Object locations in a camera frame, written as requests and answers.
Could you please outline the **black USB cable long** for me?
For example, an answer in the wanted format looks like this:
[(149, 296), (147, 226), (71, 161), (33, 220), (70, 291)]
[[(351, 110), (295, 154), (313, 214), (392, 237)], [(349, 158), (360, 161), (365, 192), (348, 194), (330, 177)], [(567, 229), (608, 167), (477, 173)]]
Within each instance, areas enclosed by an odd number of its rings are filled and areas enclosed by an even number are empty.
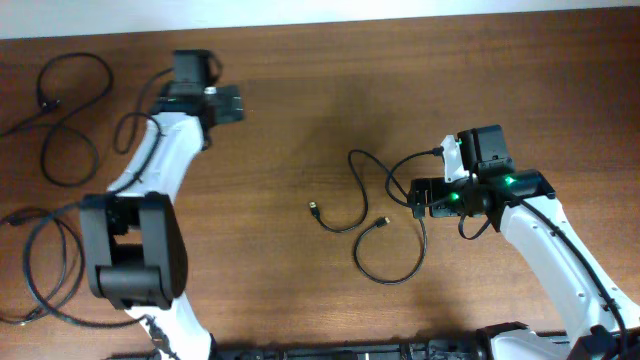
[[(72, 60), (72, 59), (90, 59), (93, 62), (96, 62), (106, 75), (106, 84), (105, 86), (93, 97), (89, 100), (81, 103), (77, 107), (70, 110), (64, 116), (60, 117), (58, 120), (53, 123), (40, 123), (36, 124), (36, 121), (42, 117), (45, 117), (53, 112), (55, 112), (60, 107), (60, 100), (50, 98), (43, 86), (45, 75), (49, 70), (52, 70), (56, 65), (63, 61)], [(83, 132), (79, 131), (76, 128), (70, 127), (68, 122), (71, 118), (77, 116), (81, 112), (87, 110), (88, 108), (96, 105), (99, 101), (104, 99), (107, 95), (112, 92), (114, 86), (115, 78), (114, 73), (111, 66), (99, 55), (89, 52), (71, 52), (64, 53), (61, 55), (57, 55), (51, 59), (49, 59), (39, 71), (36, 77), (35, 83), (35, 97), (36, 103), (39, 106), (39, 111), (33, 115), (30, 115), (17, 123), (13, 124), (11, 127), (6, 130), (1, 131), (1, 137), (9, 137), (17, 135), (21, 132), (34, 131), (36, 129), (46, 129), (47, 132), (45, 134), (44, 140), (42, 142), (40, 148), (39, 155), (39, 167), (42, 176), (45, 180), (58, 187), (62, 188), (76, 188), (82, 185), (85, 185), (90, 180), (92, 180), (98, 170), (98, 165), (100, 161), (100, 154), (97, 149), (96, 144)], [(47, 169), (47, 155), (50, 149), (51, 142), (53, 138), (60, 132), (68, 132), (72, 136), (79, 138), (83, 141), (90, 149), (90, 154), (92, 157), (92, 162), (89, 171), (78, 180), (72, 181), (63, 181), (62, 179), (54, 177), (49, 170)]]

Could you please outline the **black USB cable short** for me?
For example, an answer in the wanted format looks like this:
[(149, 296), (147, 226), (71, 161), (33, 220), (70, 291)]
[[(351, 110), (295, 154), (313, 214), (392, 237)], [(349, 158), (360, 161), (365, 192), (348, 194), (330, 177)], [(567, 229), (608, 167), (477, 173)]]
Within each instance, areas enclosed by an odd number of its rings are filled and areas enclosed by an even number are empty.
[[(41, 220), (51, 214), (51, 211), (38, 208), (38, 207), (25, 207), (18, 210), (15, 210), (1, 218), (1, 226), (8, 227), (21, 227), (25, 226), (31, 222), (35, 222), (36, 220)], [(74, 260), (71, 260), (70, 254), (68, 252), (68, 238), (70, 235), (73, 240), (79, 240), (80, 236), (76, 233), (76, 231), (72, 228), (72, 226), (64, 221), (61, 218), (55, 218), (53, 220), (54, 227), (59, 235), (59, 274), (57, 275), (56, 283), (52, 289), (49, 290), (45, 299), (47, 301), (53, 300), (55, 297), (59, 295), (63, 286), (70, 280), (71, 271), (73, 270), (75, 264)], [(73, 282), (71, 289), (57, 302), (53, 305), (54, 308), (59, 309), (63, 305), (66, 305), (77, 293), (77, 283), (81, 281), (81, 272), (78, 272), (76, 279)], [(43, 319), (47, 316), (50, 316), (51, 312), (48, 311), (42, 305), (35, 305), (33, 308), (28, 310), (25, 314), (21, 315), (1, 315), (1, 323), (10, 325), (10, 326), (25, 326), (27, 324), (31, 324), (37, 320)]]

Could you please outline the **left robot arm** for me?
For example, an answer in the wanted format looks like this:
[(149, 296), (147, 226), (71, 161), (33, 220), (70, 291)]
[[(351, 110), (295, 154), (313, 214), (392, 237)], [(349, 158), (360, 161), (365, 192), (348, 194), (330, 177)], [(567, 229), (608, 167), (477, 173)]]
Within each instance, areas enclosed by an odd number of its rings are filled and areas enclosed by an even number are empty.
[(157, 359), (213, 359), (217, 346), (186, 295), (188, 255), (174, 203), (211, 128), (243, 120), (235, 85), (220, 87), (209, 50), (176, 50), (173, 80), (144, 113), (146, 131), (128, 166), (103, 195), (80, 207), (89, 286), (132, 317)]

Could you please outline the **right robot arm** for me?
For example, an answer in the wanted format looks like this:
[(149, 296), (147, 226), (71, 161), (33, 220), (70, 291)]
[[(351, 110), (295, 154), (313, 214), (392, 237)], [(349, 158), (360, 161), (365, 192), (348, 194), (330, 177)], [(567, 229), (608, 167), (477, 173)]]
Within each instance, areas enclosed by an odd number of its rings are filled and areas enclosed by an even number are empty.
[(581, 241), (546, 178), (516, 169), (502, 127), (448, 135), (434, 152), (444, 174), (412, 180), (407, 200), (414, 217), (486, 217), (485, 225), (525, 259), (564, 324), (558, 340), (519, 322), (482, 328), (481, 358), (638, 358), (638, 305)]

